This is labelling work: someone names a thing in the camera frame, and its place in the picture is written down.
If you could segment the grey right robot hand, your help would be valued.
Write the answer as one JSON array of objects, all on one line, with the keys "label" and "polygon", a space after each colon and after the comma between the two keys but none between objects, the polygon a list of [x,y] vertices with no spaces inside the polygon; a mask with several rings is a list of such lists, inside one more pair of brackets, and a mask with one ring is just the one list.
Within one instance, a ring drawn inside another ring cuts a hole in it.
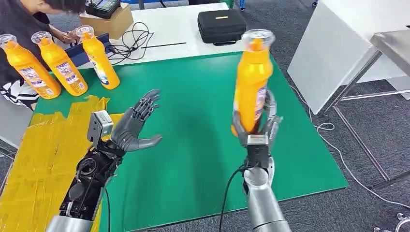
[{"label": "grey right robot hand", "polygon": [[247,131],[241,122],[240,113],[235,110],[233,110],[232,114],[232,126],[234,127],[234,131],[237,134],[241,146],[243,146],[244,148],[251,146],[251,144],[248,143],[248,138],[263,135],[264,138],[267,138],[268,143],[266,145],[268,146],[268,153],[271,153],[274,139],[278,132],[279,124],[283,120],[283,117],[279,117],[277,115],[277,103],[272,91],[268,88],[265,91],[263,110],[267,115],[267,119],[263,124],[262,129],[259,129],[259,126],[257,126],[257,128],[253,129],[252,132]]}]

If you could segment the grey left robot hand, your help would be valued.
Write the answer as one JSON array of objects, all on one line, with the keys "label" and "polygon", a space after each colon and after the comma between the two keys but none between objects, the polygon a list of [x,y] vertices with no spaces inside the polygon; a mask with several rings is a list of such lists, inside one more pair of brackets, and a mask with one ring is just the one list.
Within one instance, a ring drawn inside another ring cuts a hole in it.
[{"label": "grey left robot hand", "polygon": [[139,138],[143,126],[152,113],[159,107],[156,101],[160,98],[160,90],[147,92],[134,106],[121,117],[111,133],[113,141],[122,151],[133,152],[156,146],[162,139],[157,134],[151,138]]}]

